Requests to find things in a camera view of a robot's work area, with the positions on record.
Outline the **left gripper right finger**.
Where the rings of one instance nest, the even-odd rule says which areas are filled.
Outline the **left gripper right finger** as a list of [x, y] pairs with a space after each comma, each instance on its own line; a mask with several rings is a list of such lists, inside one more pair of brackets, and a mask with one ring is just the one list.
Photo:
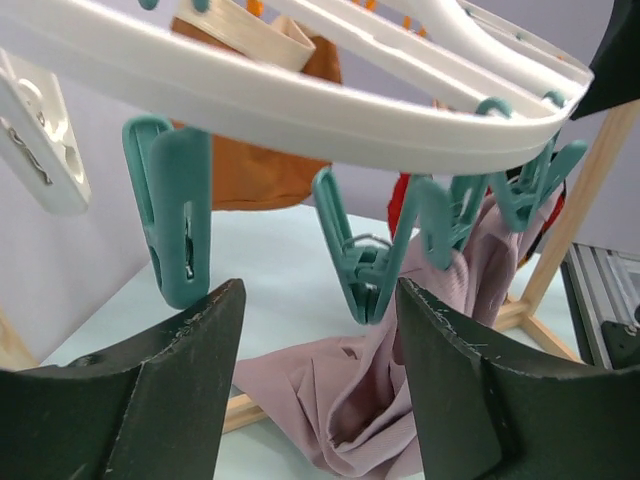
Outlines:
[[639, 370], [514, 341], [410, 279], [395, 305], [429, 479], [635, 479]]

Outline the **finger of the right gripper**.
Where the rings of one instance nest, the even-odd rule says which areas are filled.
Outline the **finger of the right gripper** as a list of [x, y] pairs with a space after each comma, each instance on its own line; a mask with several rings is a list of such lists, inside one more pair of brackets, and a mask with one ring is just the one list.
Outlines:
[[593, 82], [572, 120], [639, 99], [639, 0], [615, 0], [591, 62]]

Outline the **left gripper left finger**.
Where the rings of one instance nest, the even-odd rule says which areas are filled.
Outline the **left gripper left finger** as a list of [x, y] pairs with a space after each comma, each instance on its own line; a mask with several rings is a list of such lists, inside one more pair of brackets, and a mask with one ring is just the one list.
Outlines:
[[2, 477], [212, 479], [245, 302], [231, 279], [68, 365], [3, 371]]

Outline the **white round clip hanger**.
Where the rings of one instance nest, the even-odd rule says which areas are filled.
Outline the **white round clip hanger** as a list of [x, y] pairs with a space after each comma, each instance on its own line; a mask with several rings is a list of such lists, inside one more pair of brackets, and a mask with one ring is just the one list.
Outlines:
[[426, 91], [445, 110], [340, 87], [203, 46], [91, 1], [5, 1], [10, 52], [104, 95], [222, 135], [291, 127], [294, 152], [429, 174], [506, 170], [533, 159], [589, 89], [592, 73], [543, 41], [518, 45], [455, 1], [416, 1], [421, 38], [348, 1], [276, 8]]

